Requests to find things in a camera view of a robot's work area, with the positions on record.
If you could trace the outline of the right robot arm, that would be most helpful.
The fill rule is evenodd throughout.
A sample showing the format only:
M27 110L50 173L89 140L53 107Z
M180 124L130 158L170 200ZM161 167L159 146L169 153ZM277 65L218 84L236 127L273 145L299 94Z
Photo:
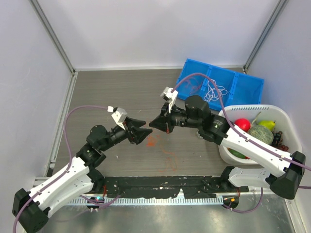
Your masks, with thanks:
M226 192L254 186L270 189L288 200L296 196L306 168L305 155L278 150L247 134L225 117L211 113L200 96L188 97L184 109L166 102L149 125L165 133L175 127L195 128L204 140L240 152L261 165L257 169L228 166L219 180Z

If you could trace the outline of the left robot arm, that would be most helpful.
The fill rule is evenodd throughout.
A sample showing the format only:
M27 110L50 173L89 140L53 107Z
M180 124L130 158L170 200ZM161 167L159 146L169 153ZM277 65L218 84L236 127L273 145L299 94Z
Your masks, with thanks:
M36 233L72 199L88 192L100 193L105 178L96 168L106 158L104 151L123 140L140 144L152 133L152 129L144 128L145 124L145 121L126 117L124 123L110 131L102 125L94 126L86 144L65 167L30 191L22 188L15 193L13 232L20 224L26 232Z

